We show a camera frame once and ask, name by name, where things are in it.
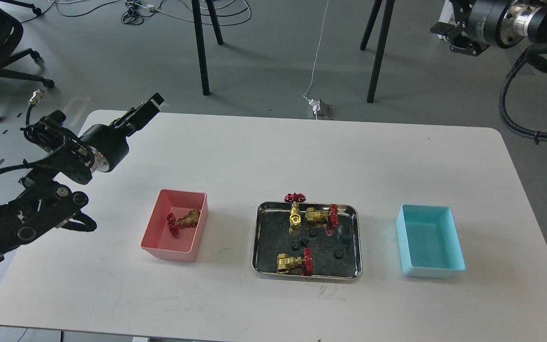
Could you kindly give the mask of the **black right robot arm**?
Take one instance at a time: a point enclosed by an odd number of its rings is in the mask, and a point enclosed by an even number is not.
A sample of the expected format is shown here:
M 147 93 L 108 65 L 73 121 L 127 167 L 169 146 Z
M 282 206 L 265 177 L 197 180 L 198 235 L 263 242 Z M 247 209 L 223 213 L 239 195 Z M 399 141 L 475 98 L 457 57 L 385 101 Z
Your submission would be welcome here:
M 452 0 L 453 22 L 430 28 L 450 50 L 477 57 L 490 46 L 511 48 L 527 38 L 547 43 L 547 0 Z

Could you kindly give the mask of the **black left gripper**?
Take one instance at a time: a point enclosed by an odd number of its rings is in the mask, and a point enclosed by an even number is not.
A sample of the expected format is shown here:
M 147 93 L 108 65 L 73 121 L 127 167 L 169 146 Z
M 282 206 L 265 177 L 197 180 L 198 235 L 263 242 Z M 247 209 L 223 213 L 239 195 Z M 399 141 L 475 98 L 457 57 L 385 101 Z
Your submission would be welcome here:
M 164 99 L 154 93 L 138 108 L 131 108 L 111 124 L 96 124 L 87 129 L 80 140 L 87 144 L 94 154 L 92 172 L 111 172 L 130 151 L 126 138 L 142 130 L 159 112 Z

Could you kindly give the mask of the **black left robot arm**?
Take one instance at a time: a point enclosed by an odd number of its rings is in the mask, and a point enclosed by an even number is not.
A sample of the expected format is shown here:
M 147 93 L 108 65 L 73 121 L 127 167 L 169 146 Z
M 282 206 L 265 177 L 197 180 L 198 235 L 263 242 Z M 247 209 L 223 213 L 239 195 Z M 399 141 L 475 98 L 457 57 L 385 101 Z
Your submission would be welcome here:
M 109 125 L 93 125 L 80 136 L 63 126 L 66 115 L 59 110 L 24 127 L 25 138 L 45 150 L 47 156 L 0 169 L 0 175 L 28 169 L 19 180 L 24 190 L 0 205 L 0 262 L 6 253 L 34 242 L 53 228 L 95 231 L 97 223 L 82 212 L 89 197 L 73 192 L 55 177 L 63 174 L 85 185 L 96 171 L 113 171 L 130 151 L 127 138 L 143 129 L 160 112 L 163 102 L 164 98 L 155 93 Z

